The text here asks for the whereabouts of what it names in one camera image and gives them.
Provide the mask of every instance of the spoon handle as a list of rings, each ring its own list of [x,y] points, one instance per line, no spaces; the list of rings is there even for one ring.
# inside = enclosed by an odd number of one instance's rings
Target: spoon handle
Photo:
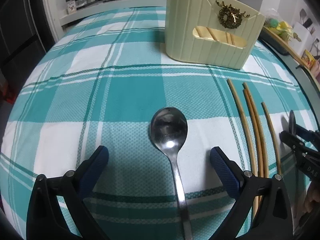
[[[191,231],[191,223],[189,218],[189,212],[187,207],[186,198],[184,195],[184,190],[182,186],[181,176],[178,168],[177,158],[170,159],[172,174],[174,178],[174,184],[176,186],[176,192],[178,197],[178,209],[181,216],[184,239],[193,240],[193,235]]]

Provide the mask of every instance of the green ball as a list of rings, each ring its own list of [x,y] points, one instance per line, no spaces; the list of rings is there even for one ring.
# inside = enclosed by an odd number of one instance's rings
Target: green ball
[[[270,26],[271,26],[272,28],[276,28],[276,27],[278,26],[278,24],[279,24],[279,21],[278,21],[278,20],[273,19],[273,18],[270,20]]]

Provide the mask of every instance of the black cabinet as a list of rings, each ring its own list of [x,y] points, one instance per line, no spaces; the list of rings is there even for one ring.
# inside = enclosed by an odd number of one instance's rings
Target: black cabinet
[[[8,0],[0,11],[0,69],[19,92],[54,40],[42,0]]]
[[[11,87],[20,91],[35,66],[45,55],[39,40],[35,40],[15,57],[4,68],[2,73]]]

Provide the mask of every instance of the plaid tablecloth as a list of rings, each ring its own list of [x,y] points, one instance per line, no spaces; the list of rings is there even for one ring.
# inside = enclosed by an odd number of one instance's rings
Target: plaid tablecloth
[[[0,157],[4,209],[24,238],[36,176],[62,176],[105,145],[108,166],[84,202],[107,235],[123,240],[182,239],[169,161],[148,138],[153,114],[174,106],[188,119],[178,164],[194,239],[207,240],[234,202],[209,163],[210,149],[220,146],[243,170],[251,169],[228,78],[254,138],[242,83],[251,89],[266,137],[270,177],[276,173],[275,153],[260,103],[266,103],[276,133],[287,126],[291,109],[298,124],[317,129],[295,78],[262,44],[256,43],[240,71],[178,62],[165,53],[164,21],[165,8],[155,7],[88,17],[28,78],[10,115]],[[295,169],[289,149],[282,144],[280,149],[294,210],[309,180]],[[77,233],[63,198],[59,202],[71,231]],[[250,221],[251,213],[240,234]]]

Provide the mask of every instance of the screw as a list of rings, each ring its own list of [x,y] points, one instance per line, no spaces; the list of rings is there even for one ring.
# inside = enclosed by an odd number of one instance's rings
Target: screw
[[[75,171],[67,171],[66,176],[67,177],[72,177],[75,174]]]
[[[279,175],[279,174],[276,174],[275,178],[276,178],[276,180],[281,180],[282,179],[281,175]]]
[[[252,177],[252,172],[251,171],[244,171],[243,174],[248,178]]]
[[[44,175],[43,174],[40,174],[38,177],[37,177],[37,180],[43,180],[44,179]]]

